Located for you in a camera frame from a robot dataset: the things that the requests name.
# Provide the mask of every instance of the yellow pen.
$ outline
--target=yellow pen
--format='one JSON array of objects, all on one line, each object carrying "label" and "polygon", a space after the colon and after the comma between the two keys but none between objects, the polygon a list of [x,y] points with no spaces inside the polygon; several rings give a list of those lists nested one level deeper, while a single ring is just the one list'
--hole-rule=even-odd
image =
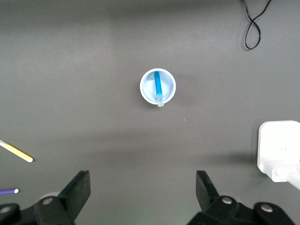
[{"label": "yellow pen", "polygon": [[11,146],[10,144],[7,144],[6,142],[4,142],[2,140],[0,140],[0,146],[2,146],[6,150],[14,153],[18,157],[24,159],[25,161],[27,161],[29,163],[33,162],[33,158],[32,157],[30,157],[29,155],[25,154],[24,152],[16,149],[14,146]]}]

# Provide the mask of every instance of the gray tabletop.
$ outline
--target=gray tabletop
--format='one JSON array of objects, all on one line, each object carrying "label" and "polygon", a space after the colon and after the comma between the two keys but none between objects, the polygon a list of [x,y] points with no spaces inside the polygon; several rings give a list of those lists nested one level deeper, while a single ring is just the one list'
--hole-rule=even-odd
[{"label": "gray tabletop", "polygon": [[[249,1],[251,15],[266,1]],[[259,126],[300,121],[300,1],[273,0],[245,51],[240,1],[0,2],[0,203],[24,209],[89,170],[78,225],[184,225],[200,211],[196,170],[248,207],[271,202],[300,224],[299,190],[256,166]],[[257,40],[252,29],[249,44]],[[139,82],[177,83],[163,108]]]}]

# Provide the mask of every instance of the white device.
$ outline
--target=white device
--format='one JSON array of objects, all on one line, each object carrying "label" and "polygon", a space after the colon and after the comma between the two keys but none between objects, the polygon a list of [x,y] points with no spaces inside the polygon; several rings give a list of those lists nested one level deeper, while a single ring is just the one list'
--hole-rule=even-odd
[{"label": "white device", "polygon": [[300,123],[268,121],[259,127],[257,167],[274,182],[300,190]]}]

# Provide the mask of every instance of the screw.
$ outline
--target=screw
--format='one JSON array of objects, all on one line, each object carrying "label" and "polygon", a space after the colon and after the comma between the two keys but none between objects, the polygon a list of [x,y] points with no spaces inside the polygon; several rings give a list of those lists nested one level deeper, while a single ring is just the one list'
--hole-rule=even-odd
[{"label": "screw", "polygon": [[269,205],[267,205],[267,204],[262,204],[262,205],[261,205],[261,208],[262,208],[262,210],[265,211],[265,212],[272,212],[272,211],[273,211],[272,207],[269,206]]},{"label": "screw", "polygon": [[225,204],[230,205],[233,201],[228,197],[223,197],[222,202],[224,202]]},{"label": "screw", "polygon": [[3,209],[0,210],[0,213],[7,213],[11,210],[10,207],[4,207]]},{"label": "screw", "polygon": [[48,205],[48,204],[50,204],[52,201],[53,201],[52,198],[47,198],[47,199],[43,200],[42,204],[43,204],[43,205]]}]

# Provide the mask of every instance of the black cable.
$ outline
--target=black cable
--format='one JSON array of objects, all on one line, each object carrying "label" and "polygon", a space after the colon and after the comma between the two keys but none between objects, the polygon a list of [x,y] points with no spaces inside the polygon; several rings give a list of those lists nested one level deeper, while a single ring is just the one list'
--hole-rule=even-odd
[{"label": "black cable", "polygon": [[[258,17],[260,17],[260,16],[266,11],[268,5],[270,4],[270,2],[271,2],[272,0],[269,0],[269,1],[268,1],[267,5],[266,5],[266,7],[263,9],[263,11],[262,11],[257,17],[255,17],[254,19],[252,19],[252,18],[250,17],[250,15],[249,15],[247,3],[245,2],[245,0],[242,0],[242,1],[243,1],[244,4],[245,4],[247,16],[248,16],[249,20],[251,21],[251,23],[250,23],[249,26],[248,26],[246,35],[245,35],[245,46],[246,46],[247,50],[252,50],[252,49],[256,48],[256,47],[258,46],[258,44],[260,43],[260,41],[261,41],[261,29],[259,28],[259,26],[258,26],[254,21],[255,21]],[[250,30],[250,27],[251,27],[252,25],[253,25],[254,27],[256,27],[259,37],[258,37],[258,41],[257,41],[256,45],[255,45],[254,47],[249,47],[249,46],[247,45],[247,36],[248,36],[249,30]]]}]

